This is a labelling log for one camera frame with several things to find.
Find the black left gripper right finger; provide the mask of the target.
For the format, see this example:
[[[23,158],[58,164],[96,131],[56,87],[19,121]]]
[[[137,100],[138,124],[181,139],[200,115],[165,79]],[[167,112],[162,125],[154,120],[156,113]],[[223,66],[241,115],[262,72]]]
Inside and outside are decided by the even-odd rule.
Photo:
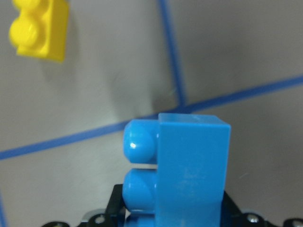
[[[227,192],[221,206],[221,227],[277,227],[255,212],[242,212]]]

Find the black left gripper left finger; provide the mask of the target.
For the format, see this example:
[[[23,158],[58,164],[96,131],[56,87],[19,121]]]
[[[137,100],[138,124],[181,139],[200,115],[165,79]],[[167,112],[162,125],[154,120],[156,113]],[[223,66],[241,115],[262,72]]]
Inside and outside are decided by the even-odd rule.
[[[84,215],[82,227],[123,227],[126,217],[126,207],[122,197],[122,184],[113,187],[105,210],[97,209]]]

